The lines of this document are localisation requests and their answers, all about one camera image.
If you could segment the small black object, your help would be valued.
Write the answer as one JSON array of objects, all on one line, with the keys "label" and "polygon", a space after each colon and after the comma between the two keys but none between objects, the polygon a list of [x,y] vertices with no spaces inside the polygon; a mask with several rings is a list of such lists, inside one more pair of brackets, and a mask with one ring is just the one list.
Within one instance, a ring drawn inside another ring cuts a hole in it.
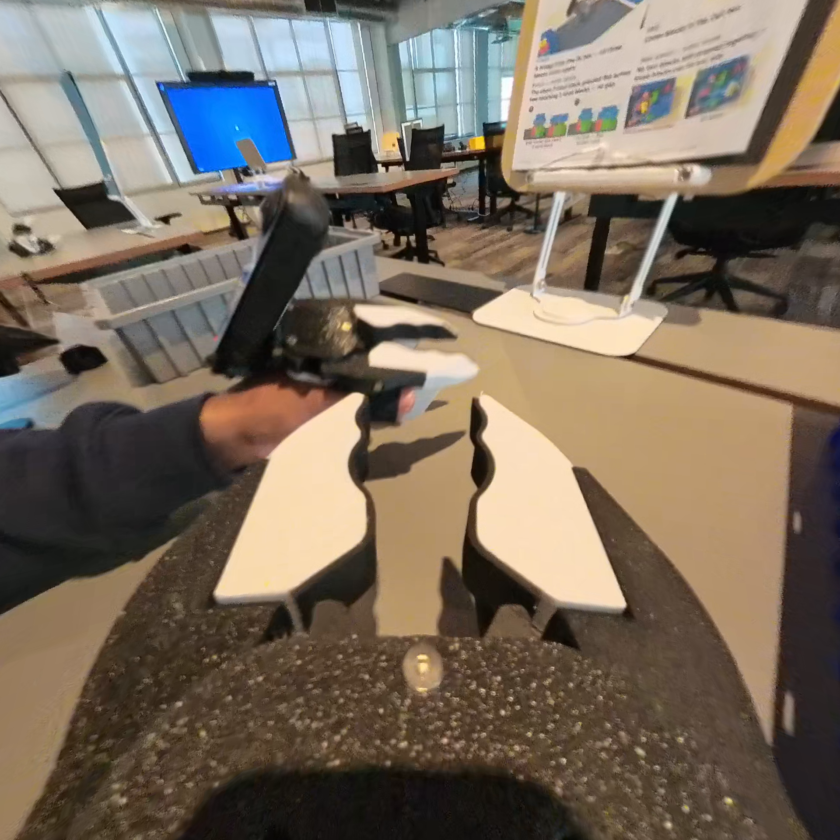
[{"label": "small black object", "polygon": [[62,368],[71,376],[95,371],[109,363],[108,357],[97,346],[76,344],[59,353]]}]

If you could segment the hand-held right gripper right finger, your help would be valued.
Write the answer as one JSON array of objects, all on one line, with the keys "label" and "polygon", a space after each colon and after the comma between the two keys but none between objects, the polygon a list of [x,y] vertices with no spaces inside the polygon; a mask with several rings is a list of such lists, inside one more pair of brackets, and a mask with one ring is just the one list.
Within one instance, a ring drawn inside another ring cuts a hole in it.
[{"label": "hand-held right gripper right finger", "polygon": [[620,615],[627,601],[571,461],[536,427],[481,394],[463,580],[487,607],[519,603]]}]

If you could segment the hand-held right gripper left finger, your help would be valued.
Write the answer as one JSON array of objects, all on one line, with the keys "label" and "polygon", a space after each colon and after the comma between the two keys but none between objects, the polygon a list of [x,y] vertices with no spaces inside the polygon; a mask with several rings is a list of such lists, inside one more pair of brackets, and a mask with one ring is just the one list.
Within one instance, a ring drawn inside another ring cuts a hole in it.
[{"label": "hand-held right gripper left finger", "polygon": [[366,439],[366,408],[362,394],[349,394],[269,455],[213,591],[216,604],[302,595],[362,545],[371,520],[351,457]]}]

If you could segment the white board stand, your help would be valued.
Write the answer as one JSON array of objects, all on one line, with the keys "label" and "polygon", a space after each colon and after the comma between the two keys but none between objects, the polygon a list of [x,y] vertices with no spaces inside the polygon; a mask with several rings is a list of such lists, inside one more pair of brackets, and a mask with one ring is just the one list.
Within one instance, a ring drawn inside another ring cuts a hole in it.
[{"label": "white board stand", "polygon": [[[483,327],[574,350],[612,358],[634,355],[668,313],[665,304],[643,300],[643,293],[670,218],[681,197],[695,195],[710,180],[711,168],[696,163],[531,171],[528,183],[532,188],[541,192],[554,188],[532,283],[509,290],[478,308],[472,320]],[[596,291],[550,288],[546,272],[566,193],[602,194],[609,187],[615,187],[619,193],[629,193],[636,187],[664,198],[629,292],[617,297]]]}]

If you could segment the instruction sheet on white stand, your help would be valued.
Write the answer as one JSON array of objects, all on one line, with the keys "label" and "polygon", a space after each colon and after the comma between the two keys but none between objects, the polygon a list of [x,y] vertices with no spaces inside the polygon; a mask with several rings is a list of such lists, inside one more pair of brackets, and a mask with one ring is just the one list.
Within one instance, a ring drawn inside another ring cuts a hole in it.
[{"label": "instruction sheet on white stand", "polygon": [[838,2],[526,2],[503,174],[526,193],[777,186],[838,93],[838,26]]}]

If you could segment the large blue screen monitor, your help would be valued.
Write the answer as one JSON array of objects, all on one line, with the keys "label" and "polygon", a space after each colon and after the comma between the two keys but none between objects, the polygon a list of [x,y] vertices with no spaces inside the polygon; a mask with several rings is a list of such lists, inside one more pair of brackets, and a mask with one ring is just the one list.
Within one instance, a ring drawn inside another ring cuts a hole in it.
[{"label": "large blue screen monitor", "polygon": [[274,80],[157,81],[164,107],[196,175],[246,166],[250,141],[266,164],[291,163],[297,151]]}]

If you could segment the person's left hand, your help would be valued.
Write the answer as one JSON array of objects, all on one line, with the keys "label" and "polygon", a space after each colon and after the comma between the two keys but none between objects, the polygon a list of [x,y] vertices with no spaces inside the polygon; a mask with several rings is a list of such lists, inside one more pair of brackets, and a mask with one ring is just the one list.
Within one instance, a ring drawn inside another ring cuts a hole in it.
[{"label": "person's left hand", "polygon": [[301,426],[346,396],[282,377],[250,381],[209,397],[198,426],[213,460],[235,472],[266,459]]}]

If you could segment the wooden office desk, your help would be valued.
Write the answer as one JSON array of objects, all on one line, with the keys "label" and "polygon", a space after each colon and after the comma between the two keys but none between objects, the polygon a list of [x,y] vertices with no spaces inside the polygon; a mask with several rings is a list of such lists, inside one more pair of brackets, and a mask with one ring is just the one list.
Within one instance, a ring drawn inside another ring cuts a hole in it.
[{"label": "wooden office desk", "polygon": [[311,187],[316,193],[326,197],[333,196],[345,203],[363,198],[369,204],[372,200],[383,196],[405,195],[409,186],[426,180],[435,180],[440,175],[445,177],[444,184],[446,184],[450,177],[450,170],[442,169],[440,173],[426,171],[416,174],[410,173],[409,175],[406,175],[404,171],[389,171],[368,175],[329,176],[311,179],[300,170],[290,168],[279,178],[260,178],[243,183],[203,186],[195,189],[192,194],[202,205],[224,208],[234,230],[234,236],[244,239],[247,238],[247,234],[243,233],[238,227],[238,217],[235,209],[237,207],[257,206],[276,189],[282,186],[291,186],[294,182],[301,182]]}]

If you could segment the grey plastic bin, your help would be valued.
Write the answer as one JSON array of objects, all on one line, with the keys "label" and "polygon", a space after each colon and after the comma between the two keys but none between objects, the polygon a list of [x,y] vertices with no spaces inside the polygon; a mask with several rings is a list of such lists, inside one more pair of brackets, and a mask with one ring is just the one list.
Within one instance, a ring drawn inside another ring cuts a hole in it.
[{"label": "grey plastic bin", "polygon": [[[331,227],[294,299],[372,299],[379,294],[379,233]],[[205,248],[80,285],[88,316],[112,331],[142,383],[165,383],[201,369],[235,309],[254,246]]]}]

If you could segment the person's left forearm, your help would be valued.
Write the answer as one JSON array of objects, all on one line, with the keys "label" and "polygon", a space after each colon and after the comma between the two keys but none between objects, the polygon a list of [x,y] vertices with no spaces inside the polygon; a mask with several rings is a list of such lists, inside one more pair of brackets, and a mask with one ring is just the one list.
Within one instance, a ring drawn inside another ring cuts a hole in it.
[{"label": "person's left forearm", "polygon": [[2,430],[2,613],[145,553],[181,509],[230,485],[201,429],[210,397],[147,412],[88,403],[55,428]]}]

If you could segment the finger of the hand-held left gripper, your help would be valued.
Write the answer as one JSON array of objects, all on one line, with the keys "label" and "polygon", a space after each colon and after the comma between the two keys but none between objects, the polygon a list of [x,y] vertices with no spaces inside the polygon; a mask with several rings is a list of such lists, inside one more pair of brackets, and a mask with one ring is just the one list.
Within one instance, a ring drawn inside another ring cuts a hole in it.
[{"label": "finger of the hand-held left gripper", "polygon": [[384,343],[369,353],[375,369],[391,374],[412,374],[418,384],[387,385],[372,397],[371,416],[376,422],[408,422],[423,415],[439,394],[476,378],[478,363],[463,353],[410,349],[400,343]]},{"label": "finger of the hand-held left gripper", "polygon": [[441,318],[404,306],[381,303],[353,305],[356,331],[365,344],[454,341],[457,332]]}]

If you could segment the blue plastic bin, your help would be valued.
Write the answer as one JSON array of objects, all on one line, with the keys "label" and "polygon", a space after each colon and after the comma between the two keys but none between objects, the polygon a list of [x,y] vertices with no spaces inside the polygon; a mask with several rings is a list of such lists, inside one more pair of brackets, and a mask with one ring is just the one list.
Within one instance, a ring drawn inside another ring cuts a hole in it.
[{"label": "blue plastic bin", "polygon": [[812,838],[839,838],[838,415],[793,412],[773,755]]}]

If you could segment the black flat mat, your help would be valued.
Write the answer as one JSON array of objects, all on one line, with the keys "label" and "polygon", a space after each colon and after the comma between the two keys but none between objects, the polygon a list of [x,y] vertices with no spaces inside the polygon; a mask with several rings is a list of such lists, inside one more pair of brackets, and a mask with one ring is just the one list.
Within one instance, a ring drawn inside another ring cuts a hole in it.
[{"label": "black flat mat", "polygon": [[470,316],[498,299],[503,291],[403,272],[380,282],[380,293],[418,306]]}]

